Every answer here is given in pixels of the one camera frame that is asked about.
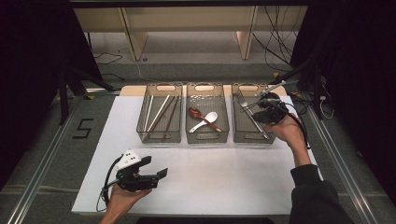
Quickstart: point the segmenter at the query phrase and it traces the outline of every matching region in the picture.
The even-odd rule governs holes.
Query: floor
[[[258,32],[256,36],[267,45],[268,32]],[[295,33],[283,36],[283,39],[287,36],[285,45],[292,49]],[[275,41],[268,48],[279,58],[253,39],[248,60],[242,60],[232,32],[149,34],[138,62],[131,60],[123,34],[91,34],[91,41],[93,56],[105,82],[117,87],[168,80],[265,83],[274,80],[274,75],[290,70],[279,59],[288,61],[287,52],[283,50],[283,57]],[[358,156],[336,111],[332,116],[331,106],[323,104],[324,115],[332,118],[318,119],[306,102],[310,101],[310,92],[298,92],[297,80],[298,76],[291,78],[285,88],[300,96],[293,102],[302,112],[321,174],[335,185],[341,204],[355,223],[395,223],[395,206],[364,158]],[[54,99],[49,107],[31,150],[25,153],[0,193],[0,223],[99,222],[100,217],[84,217],[70,211],[119,92],[100,90],[90,82],[84,85],[89,91],[87,97],[74,97],[69,92],[71,119],[65,125],[59,125],[59,99]],[[78,138],[85,133],[78,129],[83,120],[91,128],[88,138]],[[275,223],[289,221],[286,215],[270,218]],[[120,223],[135,223],[137,219],[127,216]]]

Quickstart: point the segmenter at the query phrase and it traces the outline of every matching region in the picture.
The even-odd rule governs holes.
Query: white desk
[[[287,96],[281,99],[291,103]],[[290,213],[294,188],[290,169],[294,163],[284,142],[276,139],[271,146],[235,144],[231,130],[225,144],[189,145],[183,127],[180,144],[144,145],[135,131],[142,102],[143,97],[137,96],[116,98],[72,212],[98,214],[96,203],[107,170],[131,148],[142,158],[152,156],[151,163],[141,168],[141,175],[168,168],[168,176],[132,208],[131,214],[248,217]],[[231,99],[226,103],[231,120]],[[115,175],[113,171],[109,181]],[[99,202],[99,209],[104,207]]]

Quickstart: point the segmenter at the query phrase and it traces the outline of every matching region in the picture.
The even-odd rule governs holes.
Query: person's left hand
[[[113,185],[107,211],[101,223],[116,223],[141,198],[151,193],[152,189],[131,192],[122,189],[118,184]]]

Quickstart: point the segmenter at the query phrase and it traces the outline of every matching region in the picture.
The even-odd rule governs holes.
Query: white spoon
[[[206,116],[205,116],[205,119],[207,119],[207,121],[209,121],[209,122],[211,122],[211,123],[213,123],[213,122],[215,122],[215,120],[218,118],[218,113],[216,113],[216,112],[210,112],[210,113],[208,113]],[[193,128],[191,128],[190,130],[189,130],[189,133],[193,133],[193,132],[195,132],[195,130],[197,130],[199,127],[201,127],[201,126],[203,126],[203,125],[206,125],[207,123],[204,121],[204,120],[202,120],[199,124],[197,124],[197,125],[195,125]]]

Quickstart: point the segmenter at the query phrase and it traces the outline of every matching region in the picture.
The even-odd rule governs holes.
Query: storage tray
[[[189,115],[189,108],[198,108],[205,117],[209,112],[218,113],[218,118],[213,122],[221,129],[216,132],[209,125],[204,125],[195,132],[189,130],[202,120]],[[227,106],[224,90],[221,83],[188,83],[186,98],[186,133],[189,144],[226,143],[230,126],[228,123]]]
[[[273,144],[276,136],[273,133],[268,133],[269,139],[265,138],[259,131],[257,126],[248,116],[248,111],[239,104],[237,93],[240,91],[247,101],[248,105],[254,104],[260,100],[260,92],[266,90],[266,84],[251,84],[251,83],[234,83],[233,84],[233,141],[235,143],[258,143],[258,144]],[[252,113],[261,111],[255,105],[250,108]]]
[[[142,143],[179,143],[181,141],[182,90],[182,83],[149,83],[147,85],[136,127]]]

